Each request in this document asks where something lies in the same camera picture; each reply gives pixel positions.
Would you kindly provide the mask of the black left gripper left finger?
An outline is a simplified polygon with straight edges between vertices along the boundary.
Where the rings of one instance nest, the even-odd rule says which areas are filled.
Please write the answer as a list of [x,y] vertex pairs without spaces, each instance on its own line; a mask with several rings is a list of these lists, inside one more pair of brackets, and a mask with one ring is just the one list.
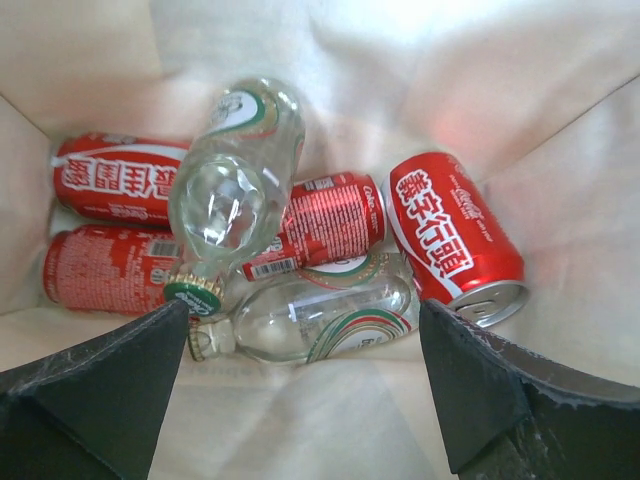
[[187,305],[170,301],[2,372],[2,478],[147,478],[188,321]]

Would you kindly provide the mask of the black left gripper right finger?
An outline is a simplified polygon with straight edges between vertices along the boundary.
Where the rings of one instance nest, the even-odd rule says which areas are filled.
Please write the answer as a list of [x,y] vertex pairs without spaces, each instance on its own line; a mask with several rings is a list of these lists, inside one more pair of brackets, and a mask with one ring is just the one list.
[[422,303],[419,330],[453,474],[638,478],[638,388],[556,363],[437,300]]

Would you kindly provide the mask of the red cola can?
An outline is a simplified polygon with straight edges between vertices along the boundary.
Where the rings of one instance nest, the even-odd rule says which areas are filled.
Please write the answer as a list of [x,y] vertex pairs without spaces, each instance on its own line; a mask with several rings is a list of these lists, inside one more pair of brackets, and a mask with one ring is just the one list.
[[164,302],[180,247],[164,230],[82,225],[57,233],[41,253],[42,293],[71,311],[139,316]]

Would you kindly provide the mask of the clear bottle green cap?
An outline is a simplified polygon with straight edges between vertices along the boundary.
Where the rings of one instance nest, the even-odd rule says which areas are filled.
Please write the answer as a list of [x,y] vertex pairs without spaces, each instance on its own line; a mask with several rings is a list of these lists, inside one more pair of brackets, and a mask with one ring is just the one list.
[[188,348],[196,361],[312,363],[405,336],[418,314],[407,260],[367,254],[235,285],[229,310],[191,324]]
[[181,249],[164,286],[195,317],[220,311],[228,275],[262,253],[280,228],[305,142],[298,92],[274,78],[220,92],[170,188],[168,218]]

